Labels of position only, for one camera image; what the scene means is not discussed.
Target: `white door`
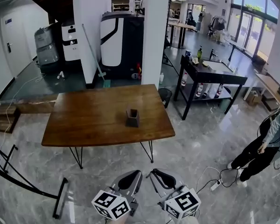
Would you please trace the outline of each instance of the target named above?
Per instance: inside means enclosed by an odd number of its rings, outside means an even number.
[[[24,26],[19,12],[12,12],[1,18],[3,46],[11,73],[17,77],[32,62],[28,50]]]

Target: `green bottle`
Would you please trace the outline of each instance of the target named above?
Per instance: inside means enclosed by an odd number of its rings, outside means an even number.
[[[197,58],[200,59],[202,56],[202,46],[200,46],[200,49],[197,52]]]

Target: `cardboard box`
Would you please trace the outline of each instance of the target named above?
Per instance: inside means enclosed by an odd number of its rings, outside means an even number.
[[[248,105],[255,106],[261,102],[261,99],[262,99],[261,94],[256,90],[252,90],[250,92],[250,94],[248,95],[246,101],[247,101]]]

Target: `door handle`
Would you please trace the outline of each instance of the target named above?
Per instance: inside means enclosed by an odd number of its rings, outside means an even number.
[[[11,49],[10,49],[11,45],[12,45],[12,43],[11,44],[9,44],[9,42],[7,43],[7,50],[8,50],[9,53],[11,53]]]

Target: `black pants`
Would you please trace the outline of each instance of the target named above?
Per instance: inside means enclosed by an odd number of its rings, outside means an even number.
[[[231,163],[232,168],[243,167],[249,161],[249,166],[245,168],[240,176],[242,182],[248,180],[251,176],[256,175],[261,172],[267,166],[270,165],[273,157],[278,152],[278,148],[267,147],[263,154],[258,154],[257,150],[262,145],[262,140],[264,136],[258,137],[256,140],[252,141],[243,152],[236,157],[236,159]]]

